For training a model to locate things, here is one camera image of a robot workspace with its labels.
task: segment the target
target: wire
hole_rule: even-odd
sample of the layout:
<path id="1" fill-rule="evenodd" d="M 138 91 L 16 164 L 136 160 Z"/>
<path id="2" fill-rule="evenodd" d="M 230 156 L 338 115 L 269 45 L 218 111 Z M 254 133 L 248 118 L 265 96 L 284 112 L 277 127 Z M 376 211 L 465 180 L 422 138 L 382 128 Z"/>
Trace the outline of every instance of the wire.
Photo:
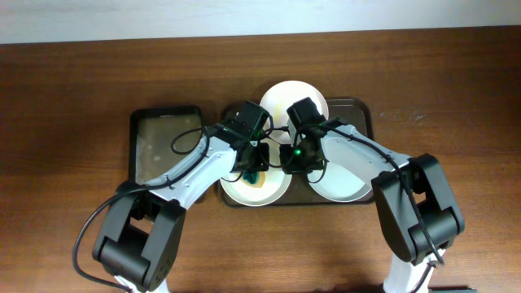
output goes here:
<path id="1" fill-rule="evenodd" d="M 268 113 L 269 119 L 269 129 L 268 132 L 265 133 L 265 136 L 268 137 L 274 131 L 274 118 Z"/>
<path id="2" fill-rule="evenodd" d="M 228 180 L 228 179 L 225 179 L 223 177 L 221 177 L 221 179 L 226 181 L 226 182 L 229 182 L 229 183 L 235 183 L 235 182 L 239 181 L 243 177 L 243 174 L 244 174 L 244 172 L 241 172 L 239 174 L 239 176 L 236 179 L 234 179 L 234 180 Z"/>
<path id="3" fill-rule="evenodd" d="M 304 127 L 300 127 L 299 129 L 296 130 L 295 138 L 293 139 L 293 146 L 296 146 L 296 142 L 298 141 L 299 134 L 300 134 L 304 129 L 306 129 L 307 127 L 308 127 L 308 125 L 304 125 Z M 274 129 L 274 130 L 289 131 L 289 130 L 287 129 L 287 127 L 281 127 L 281 129 Z M 292 152 L 292 153 L 291 153 L 291 156 L 290 156 L 290 158 L 287 160 L 286 164 L 282 164 L 282 162 L 281 162 L 280 165 L 273 165 L 273 164 L 271 164 L 270 162 L 268 162 L 268 161 L 266 160 L 266 158 L 265 158 L 262 154 L 260 154 L 260 159 L 262 160 L 262 162 L 263 162 L 264 164 L 267 164 L 267 165 L 270 166 L 271 168 L 284 168 L 284 167 L 288 166 L 288 165 L 293 161 L 293 158 L 294 158 L 294 157 L 295 157 L 295 152 Z"/>
<path id="4" fill-rule="evenodd" d="M 290 129 L 289 127 L 287 126 L 283 126 L 283 127 L 277 127 L 277 128 L 274 128 L 274 131 L 285 131 L 285 132 L 289 132 Z"/>
<path id="5" fill-rule="evenodd" d="M 197 129 L 187 130 L 184 133 L 181 133 L 181 134 L 177 135 L 175 138 L 173 138 L 172 142 L 170 143 L 170 150 L 172 150 L 174 153 L 176 153 L 178 155 L 188 155 L 188 154 L 190 154 L 197 147 L 197 144 L 195 144 L 195 146 L 192 147 L 192 149 L 189 150 L 189 151 L 178 151 L 178 150 L 176 150 L 175 144 L 176 144 L 176 142 L 177 142 L 177 140 L 179 138 L 182 138 L 183 136 L 185 136 L 185 135 L 187 135 L 189 133 L 193 133 L 193 132 L 201 131 L 201 130 L 203 130 L 203 128 L 199 127 Z"/>
<path id="6" fill-rule="evenodd" d="M 76 272 L 78 274 L 80 274 L 83 278 L 86 278 L 87 280 L 90 280 L 92 282 L 97 282 L 97 283 L 102 284 L 102 285 L 106 285 L 106 286 L 111 286 L 111 287 L 115 287 L 115 288 L 118 288 L 118 289 L 122 289 L 122 290 L 125 290 L 126 292 L 131 292 L 132 291 L 132 289 L 130 289 L 127 286 L 124 286 L 124 285 L 121 285 L 121 284 L 118 284 L 118 283 L 115 283 L 115 282 L 110 282 L 110 281 L 107 281 L 107 280 L 103 280 L 101 278 L 97 278 L 97 277 L 95 277 L 93 275 L 90 275 L 90 274 L 86 273 L 84 270 L 82 270 L 80 268 L 80 265 L 78 264 L 78 250 L 80 248 L 81 240 L 83 239 L 83 236 L 85 235 L 85 232 L 89 228 L 90 224 L 92 224 L 94 219 L 106 207 L 108 207 L 109 205 L 115 203 L 119 199 L 122 199 L 122 198 L 124 198 L 125 196 L 128 196 L 128 195 L 132 195 L 132 194 L 135 194 L 135 193 L 138 193 L 138 192 L 143 192 L 143 191 L 148 191 L 148 190 L 158 190 L 158 189 L 162 189 L 162 188 L 171 186 L 172 184 L 174 184 L 177 181 L 181 180 L 188 173 L 190 173 L 195 167 L 197 167 L 197 165 L 199 163 L 201 163 L 201 161 L 203 161 L 203 159 L 206 157 L 206 154 L 208 153 L 208 149 L 210 147 L 210 137 L 208 136 L 208 131 L 207 131 L 206 127 L 203 127 L 201 129 L 198 129 L 198 130 L 202 130 L 203 131 L 203 134 L 206 137 L 206 140 L 205 140 L 206 145 L 204 146 L 203 152 L 201 152 L 201 156 L 189 168 L 187 168 L 185 170 L 185 172 L 181 173 L 179 176 L 175 177 L 172 180 L 167 178 L 165 183 L 159 184 L 157 186 L 141 186 L 141 187 L 136 188 L 134 190 L 129 190 L 129 191 L 126 191 L 126 192 L 123 192 L 123 193 L 117 193 L 117 194 L 113 195 L 110 199 L 107 199 L 104 203 L 102 203 L 98 208 L 96 208 L 94 210 L 94 212 L 89 216 L 89 218 L 87 218 L 87 221 L 85 222 L 83 227 L 81 227 L 80 233 L 78 234 L 78 236 L 76 238 L 76 242 L 74 243 L 74 246 L 72 247 L 72 266 L 74 267 L 74 270 L 76 270 Z"/>
<path id="7" fill-rule="evenodd" d="M 418 284 L 416 284 L 416 287 L 410 293 L 417 293 L 418 291 L 420 291 L 420 289 L 423 286 L 423 283 L 425 282 L 425 280 L 427 280 L 427 277 L 429 276 L 429 273 L 435 267 L 436 267 L 436 263 L 435 262 L 430 262 L 430 263 L 427 264 L 427 267 L 423 271 L 423 275 L 420 278 L 420 280 L 418 281 Z"/>
<path id="8" fill-rule="evenodd" d="M 272 139 L 271 137 L 267 137 L 270 141 L 277 143 L 279 146 L 282 145 L 282 143 L 277 142 L 276 140 Z"/>
<path id="9" fill-rule="evenodd" d="M 414 214 L 416 215 L 416 218 L 418 219 L 418 223 L 420 224 L 420 229 L 422 230 L 423 235 L 425 236 L 425 238 L 427 240 L 427 243 L 429 244 L 429 247 L 431 248 L 432 253 L 436 257 L 438 262 L 441 265 L 444 265 L 445 262 L 443 260 L 443 257 L 441 257 L 440 253 L 436 249 L 436 246 L 434 245 L 434 242 L 432 241 L 432 237 L 429 234 L 429 232 L 427 231 L 427 227 L 425 226 L 425 223 L 423 222 L 422 215 L 420 214 L 420 211 L 418 210 L 418 205 L 416 204 L 416 200 L 414 200 L 414 196 L 413 196 L 413 193 L 411 192 L 409 184 L 405 180 L 404 174 L 400 170 L 400 167 L 398 167 L 398 165 L 391 158 L 391 156 L 386 154 L 386 153 L 384 153 L 382 150 L 380 150 L 374 144 L 372 144 L 370 142 L 367 142 L 367 141 L 365 141 L 363 139 L 357 138 L 357 137 L 355 137 L 352 134 L 343 133 L 343 132 L 339 131 L 338 129 L 335 129 L 335 128 L 332 128 L 332 127 L 326 126 L 326 125 L 309 125 L 309 127 L 313 127 L 313 126 L 317 126 L 318 128 L 322 128 L 322 129 L 327 129 L 327 130 L 333 131 L 335 133 L 338 133 L 338 134 L 342 135 L 345 138 L 348 138 L 348 139 L 351 139 L 351 140 L 353 140 L 355 142 L 359 142 L 361 144 L 364 144 L 364 145 L 372 148 L 373 150 L 375 150 L 377 153 L 379 153 L 379 155 L 381 155 L 383 158 L 385 158 L 385 160 L 389 164 L 391 164 L 391 166 L 396 170 L 396 174 L 398 175 L 398 178 L 400 180 L 400 184 L 401 184 L 402 190 L 404 190 L 405 193 L 407 194 L 407 196 L 409 197 L 409 201 L 410 201 L 410 203 L 411 203 L 411 205 L 413 207 Z"/>
<path id="10" fill-rule="evenodd" d="M 322 170 L 322 175 L 320 176 L 320 178 L 318 178 L 318 180 L 314 181 L 314 182 L 311 182 L 308 178 L 308 183 L 309 184 L 316 184 L 316 183 L 319 183 L 323 178 L 324 178 L 324 175 L 326 175 L 326 169 L 327 169 L 327 160 L 324 160 L 324 169 Z"/>

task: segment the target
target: wood grain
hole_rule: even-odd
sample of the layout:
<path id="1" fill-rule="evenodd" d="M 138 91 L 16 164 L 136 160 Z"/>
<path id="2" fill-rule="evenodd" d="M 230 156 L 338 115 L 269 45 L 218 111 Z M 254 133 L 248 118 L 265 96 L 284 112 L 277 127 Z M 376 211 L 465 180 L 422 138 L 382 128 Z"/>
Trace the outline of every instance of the wood grain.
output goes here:
<path id="1" fill-rule="evenodd" d="M 9 45 L 0 67 L 0 291 L 110 291 L 70 253 L 125 179 L 133 110 L 195 103 L 212 123 L 284 80 L 360 98 L 378 142 L 438 157 L 467 228 L 433 286 L 521 287 L 520 27 Z M 90 258 L 95 224 L 80 261 L 107 276 Z M 327 291 L 380 284 L 390 259 L 374 205 L 241 210 L 211 188 L 169 286 Z"/>

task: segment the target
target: green object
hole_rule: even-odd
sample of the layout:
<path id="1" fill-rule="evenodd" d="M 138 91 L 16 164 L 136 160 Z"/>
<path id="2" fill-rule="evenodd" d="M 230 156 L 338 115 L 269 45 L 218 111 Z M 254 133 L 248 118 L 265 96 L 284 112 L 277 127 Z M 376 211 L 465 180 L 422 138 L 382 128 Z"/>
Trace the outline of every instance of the green object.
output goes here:
<path id="1" fill-rule="evenodd" d="M 256 184 L 259 181 L 259 178 L 260 178 L 260 176 L 259 176 L 258 172 L 254 172 L 254 173 L 245 172 L 243 174 L 243 179 L 252 185 Z"/>

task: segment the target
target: small black tray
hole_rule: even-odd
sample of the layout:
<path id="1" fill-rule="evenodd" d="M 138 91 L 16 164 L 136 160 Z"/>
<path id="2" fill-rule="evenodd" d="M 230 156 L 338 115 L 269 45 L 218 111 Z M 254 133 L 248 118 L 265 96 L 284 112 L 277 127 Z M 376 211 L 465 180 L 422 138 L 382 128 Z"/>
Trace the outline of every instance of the small black tray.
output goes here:
<path id="1" fill-rule="evenodd" d="M 359 99 L 356 98 L 332 98 L 327 99 L 329 107 L 329 117 L 339 116 L 348 120 L 354 125 L 358 132 L 366 137 L 374 140 L 373 125 L 371 124 L 371 116 L 369 108 Z M 242 106 L 242 102 L 233 103 L 222 113 L 222 118 L 233 116 Z M 249 208 L 234 201 L 223 190 L 221 183 L 218 184 L 218 193 L 222 201 L 232 208 Z M 305 206 L 305 205 L 323 205 L 323 204 L 365 204 L 374 202 L 373 193 L 349 203 L 337 203 L 324 199 L 317 194 L 311 186 L 309 186 L 305 175 L 293 175 L 291 184 L 286 192 L 274 202 L 264 207 L 286 207 L 286 206 Z"/>

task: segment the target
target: white plate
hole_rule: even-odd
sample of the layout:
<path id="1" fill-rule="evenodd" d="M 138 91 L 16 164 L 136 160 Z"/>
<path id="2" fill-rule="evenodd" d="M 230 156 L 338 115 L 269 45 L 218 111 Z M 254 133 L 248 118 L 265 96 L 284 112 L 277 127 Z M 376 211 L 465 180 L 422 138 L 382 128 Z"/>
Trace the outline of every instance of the white plate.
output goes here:
<path id="1" fill-rule="evenodd" d="M 322 175 L 322 170 L 308 174 L 308 179 L 313 182 Z M 362 198 L 371 192 L 360 178 L 349 172 L 346 168 L 334 163 L 327 163 L 326 174 L 319 183 L 309 183 L 311 188 L 322 197 L 331 201 L 348 203 Z"/>
<path id="2" fill-rule="evenodd" d="M 317 105 L 317 110 L 329 118 L 329 109 L 324 96 L 312 85 L 303 81 L 284 81 L 272 86 L 262 97 L 260 105 L 274 118 L 274 128 L 287 126 L 289 115 L 287 109 L 293 103 L 304 98 L 311 98 Z M 266 121 L 265 129 L 269 128 L 269 121 Z M 270 135 L 280 143 L 290 143 L 290 136 L 281 131 L 275 131 Z"/>
<path id="3" fill-rule="evenodd" d="M 269 144 L 269 162 L 279 165 L 279 145 L 267 138 L 262 142 Z M 259 188 L 248 185 L 243 179 L 233 183 L 221 179 L 221 185 L 234 201 L 250 207 L 260 207 L 280 198 L 291 183 L 291 175 L 285 174 L 280 168 L 269 168 L 265 175 L 265 182 Z M 233 181 L 237 176 L 237 173 L 230 173 L 225 179 Z"/>

